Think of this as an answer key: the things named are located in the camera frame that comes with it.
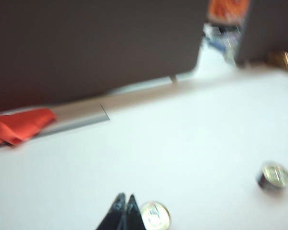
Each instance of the black object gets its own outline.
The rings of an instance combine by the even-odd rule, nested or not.
[[[288,0],[251,0],[236,63],[263,61],[270,51],[284,49],[288,49]]]
[[[145,230],[134,195],[130,196],[125,209],[125,194],[118,194],[96,230]]]
[[[195,67],[208,0],[0,0],[0,111]]]

